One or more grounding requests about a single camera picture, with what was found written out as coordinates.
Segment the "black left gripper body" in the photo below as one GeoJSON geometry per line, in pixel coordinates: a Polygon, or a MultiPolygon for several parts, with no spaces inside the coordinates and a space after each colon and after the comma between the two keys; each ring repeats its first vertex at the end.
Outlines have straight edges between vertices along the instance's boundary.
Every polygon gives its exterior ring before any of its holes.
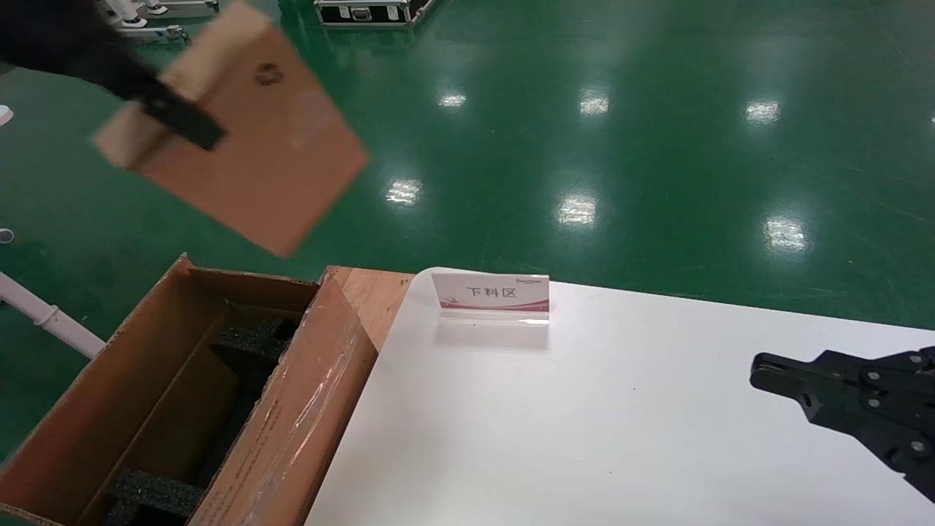
{"type": "Polygon", "coordinates": [[[2,62],[87,81],[123,100],[150,99],[158,79],[93,1],[3,1],[2,62]]]}

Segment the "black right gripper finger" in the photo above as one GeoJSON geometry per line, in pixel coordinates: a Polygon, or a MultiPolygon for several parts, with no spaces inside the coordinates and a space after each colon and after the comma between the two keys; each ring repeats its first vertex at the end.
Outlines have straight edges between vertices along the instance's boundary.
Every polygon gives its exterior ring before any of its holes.
{"type": "Polygon", "coordinates": [[[934,348],[877,359],[825,350],[812,362],[759,353],[755,389],[794,400],[809,423],[858,440],[934,500],[934,348]]]}

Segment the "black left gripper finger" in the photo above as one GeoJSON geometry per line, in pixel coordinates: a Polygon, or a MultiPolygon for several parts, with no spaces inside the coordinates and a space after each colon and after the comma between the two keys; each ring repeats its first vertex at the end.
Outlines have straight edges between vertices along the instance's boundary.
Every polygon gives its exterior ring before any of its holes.
{"type": "Polygon", "coordinates": [[[145,113],[201,150],[211,152],[224,137],[213,117],[157,79],[142,84],[145,113]]]}

